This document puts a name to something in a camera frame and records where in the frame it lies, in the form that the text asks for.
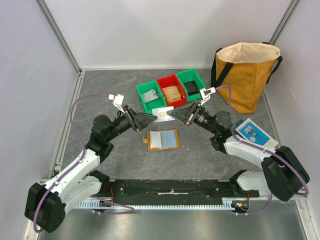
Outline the orange leather card holder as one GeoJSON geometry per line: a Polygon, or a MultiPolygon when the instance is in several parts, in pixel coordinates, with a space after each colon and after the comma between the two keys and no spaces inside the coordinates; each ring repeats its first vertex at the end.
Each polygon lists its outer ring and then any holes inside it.
{"type": "Polygon", "coordinates": [[[180,147],[177,129],[149,131],[142,142],[147,144],[149,151],[177,149],[180,147]]]}

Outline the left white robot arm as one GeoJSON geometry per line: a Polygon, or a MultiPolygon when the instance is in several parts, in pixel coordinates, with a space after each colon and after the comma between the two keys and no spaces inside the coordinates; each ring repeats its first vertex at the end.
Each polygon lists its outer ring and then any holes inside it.
{"type": "Polygon", "coordinates": [[[24,215],[33,222],[36,233],[54,232],[76,205],[92,195],[103,197],[110,192],[107,176],[90,171],[110,155],[114,148],[111,140],[129,129],[139,132],[157,119],[128,105],[122,107],[121,113],[114,120],[97,116],[89,141],[73,162],[46,183],[36,182],[29,188],[24,215]]]}

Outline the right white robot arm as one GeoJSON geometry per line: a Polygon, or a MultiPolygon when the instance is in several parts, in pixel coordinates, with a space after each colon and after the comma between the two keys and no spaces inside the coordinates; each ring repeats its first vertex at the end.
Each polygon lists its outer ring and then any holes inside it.
{"type": "Polygon", "coordinates": [[[308,195],[310,177],[293,151],[287,146],[263,147],[236,136],[229,112],[218,111],[210,115],[194,101],[189,106],[169,110],[167,114],[186,126],[196,124],[212,133],[210,142],[216,151],[260,167],[266,186],[279,200],[287,202],[294,195],[300,195],[301,189],[308,195]]]}

